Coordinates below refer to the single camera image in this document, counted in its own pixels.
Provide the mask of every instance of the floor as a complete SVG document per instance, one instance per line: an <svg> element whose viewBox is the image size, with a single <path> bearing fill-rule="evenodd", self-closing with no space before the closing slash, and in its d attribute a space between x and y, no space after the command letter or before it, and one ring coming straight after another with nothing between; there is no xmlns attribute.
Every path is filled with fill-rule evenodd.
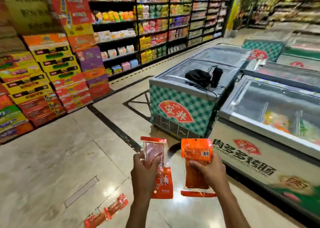
<svg viewBox="0 0 320 228"><path fill-rule="evenodd" d="M116 81L111 85L114 94L95 103L92 109L102 113L120 136L125 133L137 143L140 136L164 137L171 146L178 141L155 129L148 122L148 105L138 103L149 97L144 94L149 78L217 43L241 45L255 32L243 29L235 39L215 40ZM121 193L130 205L133 201L130 171L135 148L88 108L0 146L0 226L83 228L83 221L90 214L99 213ZM170 163L174 198L151 200L147 227L225 227L216 198L180 195L185 169L180 151ZM83 186L88 188L83 195L67 201ZM252 228L304 227L231 178L230 186ZM129 211L130 207L125 207L99 227L125 227Z"/></svg>

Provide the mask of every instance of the red sign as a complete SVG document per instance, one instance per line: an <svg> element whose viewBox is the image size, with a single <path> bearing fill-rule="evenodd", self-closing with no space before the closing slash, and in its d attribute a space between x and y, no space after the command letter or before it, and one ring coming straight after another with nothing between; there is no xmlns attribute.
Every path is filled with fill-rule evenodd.
<svg viewBox="0 0 320 228"><path fill-rule="evenodd" d="M178 123L193 122L193 118L186 108L175 101L165 100L158 106L169 118L176 118Z"/></svg>
<svg viewBox="0 0 320 228"><path fill-rule="evenodd" d="M242 149L245 149L250 154L261 155L259 149L249 141L246 140L233 140L234 143Z"/></svg>
<svg viewBox="0 0 320 228"><path fill-rule="evenodd" d="M248 57L248 59L249 60L252 60L252 59L263 60L263 59L266 59L267 57L268 56L267 56L267 53L265 51L255 49L255 50L251 51L251 54Z"/></svg>
<svg viewBox="0 0 320 228"><path fill-rule="evenodd" d="M304 66L303 66L303 63L302 63L302 62L298 62L298 61L295 61L295 62L290 63L290 66L294 66L294 67L304 67Z"/></svg>

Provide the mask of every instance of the hand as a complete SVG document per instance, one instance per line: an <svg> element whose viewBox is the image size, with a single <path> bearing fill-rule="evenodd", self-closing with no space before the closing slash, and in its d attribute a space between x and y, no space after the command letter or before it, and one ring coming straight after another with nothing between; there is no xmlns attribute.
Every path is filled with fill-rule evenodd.
<svg viewBox="0 0 320 228"><path fill-rule="evenodd" d="M190 161L190 166L203 174L205 181L215 193L230 189L226 177L226 166L222 163L221 158L217 153L213 153L212 161L207 166L203 166L196 161Z"/></svg>
<svg viewBox="0 0 320 228"><path fill-rule="evenodd" d="M131 171L131 181L134 190L133 196L135 201L149 202L151 193L154 190L155 179L161 157L158 156L154 158L149 169L145 168L143 162L140 161L142 158L144 158L143 153L134 155L134 167Z"/></svg>

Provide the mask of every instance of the tile floor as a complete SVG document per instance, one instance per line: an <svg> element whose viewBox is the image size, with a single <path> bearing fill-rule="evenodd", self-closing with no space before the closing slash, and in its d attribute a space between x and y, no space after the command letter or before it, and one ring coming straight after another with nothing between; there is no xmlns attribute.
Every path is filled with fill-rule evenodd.
<svg viewBox="0 0 320 228"><path fill-rule="evenodd" d="M140 143L140 136L164 137L171 146L177 140L145 119L150 117L146 104L129 103L142 117L123 103L148 89L148 76L157 75L208 46L221 42L241 45L255 31L243 29L235 39L215 40L116 82L111 85L113 90L145 78L94 107L136 142ZM135 99L145 100L144 94ZM0 146L0 226L83 228L83 221L90 214L109 206L119 194L124 193L132 203L130 171L135 153L87 108ZM217 199L180 195L185 165L179 151L171 158L171 168L174 198L151 201L147 227L225 227ZM94 177L99 181L66 208L65 201ZM303 227L231 178L230 185L252 228ZM125 227L129 211L129 207L124 208L100 227Z"/></svg>

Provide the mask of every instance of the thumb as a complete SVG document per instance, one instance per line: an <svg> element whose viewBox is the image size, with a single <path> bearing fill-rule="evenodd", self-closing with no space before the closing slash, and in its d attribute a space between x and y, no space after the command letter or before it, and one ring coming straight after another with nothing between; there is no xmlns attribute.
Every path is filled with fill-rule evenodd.
<svg viewBox="0 0 320 228"><path fill-rule="evenodd" d="M161 157L160 156L157 156L156 158L153 159L152 161L152 165L150 167L150 169L154 172L157 172L158 171L158 166L160 164L160 161L161 161Z"/></svg>
<svg viewBox="0 0 320 228"><path fill-rule="evenodd" d="M200 163L196 161L190 161L189 162L190 166L198 171L200 171L202 174L205 172L205 166L201 165Z"/></svg>

